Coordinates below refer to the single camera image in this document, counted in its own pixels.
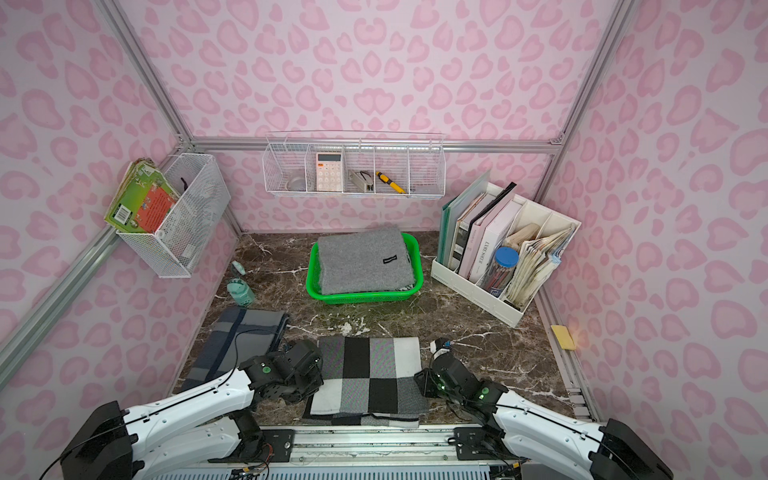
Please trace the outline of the dark grey striped scarf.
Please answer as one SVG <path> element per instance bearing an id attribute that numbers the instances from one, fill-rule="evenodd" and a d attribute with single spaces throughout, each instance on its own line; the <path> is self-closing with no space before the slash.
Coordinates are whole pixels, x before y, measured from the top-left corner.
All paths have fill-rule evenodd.
<path id="1" fill-rule="evenodd" d="M 243 360 L 274 352 L 289 321 L 284 311 L 224 310 L 183 379 L 184 392 L 228 373 Z"/>

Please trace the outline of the black white checkered scarf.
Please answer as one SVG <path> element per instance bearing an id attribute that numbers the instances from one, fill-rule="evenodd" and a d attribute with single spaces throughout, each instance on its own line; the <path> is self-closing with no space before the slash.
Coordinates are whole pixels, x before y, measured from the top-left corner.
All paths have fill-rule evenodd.
<path id="1" fill-rule="evenodd" d="M 306 401 L 309 424 L 416 428 L 429 411 L 414 376 L 419 340 L 321 337 L 323 385 Z"/>

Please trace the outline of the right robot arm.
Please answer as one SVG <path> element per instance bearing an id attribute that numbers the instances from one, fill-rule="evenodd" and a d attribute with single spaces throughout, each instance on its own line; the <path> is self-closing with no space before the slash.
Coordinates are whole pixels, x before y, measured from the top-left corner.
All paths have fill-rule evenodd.
<path id="1" fill-rule="evenodd" d="M 538 462 L 570 479 L 672 479 L 670 467 L 625 423 L 570 418 L 531 402 L 506 386 L 479 379 L 446 352 L 414 375 L 429 398 L 441 398 L 478 422 L 510 454 Z"/>

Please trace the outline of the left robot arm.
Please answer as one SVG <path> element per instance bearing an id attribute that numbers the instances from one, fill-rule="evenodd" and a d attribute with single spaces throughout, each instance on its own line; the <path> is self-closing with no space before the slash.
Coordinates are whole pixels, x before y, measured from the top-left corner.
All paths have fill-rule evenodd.
<path id="1" fill-rule="evenodd" d="M 323 383 L 312 341 L 254 356 L 162 400 L 97 407 L 55 459 L 66 479 L 152 479 L 198 462 L 268 467 L 274 447 L 255 420 L 260 402 L 298 403 Z"/>

